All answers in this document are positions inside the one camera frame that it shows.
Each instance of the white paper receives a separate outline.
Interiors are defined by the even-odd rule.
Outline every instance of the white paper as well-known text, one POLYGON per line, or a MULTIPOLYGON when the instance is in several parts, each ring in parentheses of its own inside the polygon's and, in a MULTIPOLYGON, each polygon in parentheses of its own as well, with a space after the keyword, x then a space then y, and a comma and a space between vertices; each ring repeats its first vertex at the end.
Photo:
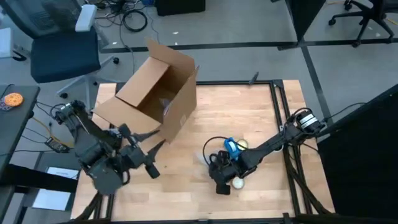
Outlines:
MULTIPOLYGON (((78 170, 49 167, 47 173, 76 179, 78 170)), ((33 208, 65 211, 69 196, 70 193, 68 192, 40 189, 36 196, 35 202, 33 203, 33 208)))

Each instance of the chair armrest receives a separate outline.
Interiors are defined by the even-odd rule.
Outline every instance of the chair armrest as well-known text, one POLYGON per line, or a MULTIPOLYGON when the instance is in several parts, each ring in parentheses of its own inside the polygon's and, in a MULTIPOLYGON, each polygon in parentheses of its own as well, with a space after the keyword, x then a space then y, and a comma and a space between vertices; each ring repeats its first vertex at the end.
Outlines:
POLYGON ((0 29, 0 58, 12 57, 14 43, 11 28, 0 29))
POLYGON ((81 12, 77 20, 75 31, 76 32, 88 32, 91 26, 94 24, 95 14, 97 7, 91 4, 85 4, 81 7, 81 12))

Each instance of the black chair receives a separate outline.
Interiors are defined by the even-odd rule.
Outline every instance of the black chair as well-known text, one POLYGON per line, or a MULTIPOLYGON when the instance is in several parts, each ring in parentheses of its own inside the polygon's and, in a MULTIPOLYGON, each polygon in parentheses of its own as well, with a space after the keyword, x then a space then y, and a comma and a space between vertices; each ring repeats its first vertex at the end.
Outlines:
POLYGON ((359 32, 356 41, 353 43, 353 47, 358 47, 361 44, 361 38, 363 32, 365 31, 366 27, 368 26, 369 20, 374 20, 377 22, 381 27, 383 27, 389 34, 390 37, 387 39, 387 44, 392 42, 392 38, 394 37, 393 31, 390 27, 384 22, 386 18, 386 13, 388 12, 398 12, 398 0, 370 0, 373 3, 373 7, 369 8, 364 6, 363 4, 354 1, 354 0, 346 0, 345 1, 345 9, 349 11, 352 8, 352 4, 358 6, 361 11, 359 12, 348 12, 334 15, 331 20, 329 20, 329 25, 333 26, 336 23, 336 18, 339 17, 354 17, 354 16, 361 16, 363 19, 359 23, 362 25, 361 32, 359 32))
POLYGON ((78 77, 57 94, 67 98, 67 90, 84 82, 86 104, 90 108, 90 85, 117 82, 95 76, 110 61, 119 63, 119 59, 113 56, 101 63, 99 61, 98 36, 94 28, 96 7, 85 7, 91 9, 87 15, 81 13, 82 7, 76 0, 0 0, 0 5, 16 26, 34 40, 30 72, 37 83, 78 77), (78 29, 78 20, 84 21, 87 28, 78 29))

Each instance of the white ball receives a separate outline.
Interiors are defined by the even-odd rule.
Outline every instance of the white ball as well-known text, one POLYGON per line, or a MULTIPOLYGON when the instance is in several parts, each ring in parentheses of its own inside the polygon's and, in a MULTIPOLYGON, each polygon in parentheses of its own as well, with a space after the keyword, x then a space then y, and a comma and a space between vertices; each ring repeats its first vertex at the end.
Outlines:
POLYGON ((243 188, 243 186, 244 186, 244 180, 243 179, 240 179, 239 177, 235 177, 233 180, 232 180, 232 186, 235 188, 235 189, 242 189, 243 188))

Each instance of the open cardboard box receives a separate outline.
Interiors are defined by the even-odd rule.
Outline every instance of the open cardboard box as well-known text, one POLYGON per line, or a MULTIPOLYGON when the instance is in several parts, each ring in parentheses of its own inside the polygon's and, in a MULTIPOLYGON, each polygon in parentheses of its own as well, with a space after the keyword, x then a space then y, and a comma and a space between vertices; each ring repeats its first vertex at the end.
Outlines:
POLYGON ((93 112, 135 133, 160 129, 171 142, 197 106, 193 58, 147 40, 150 57, 110 100, 93 112))

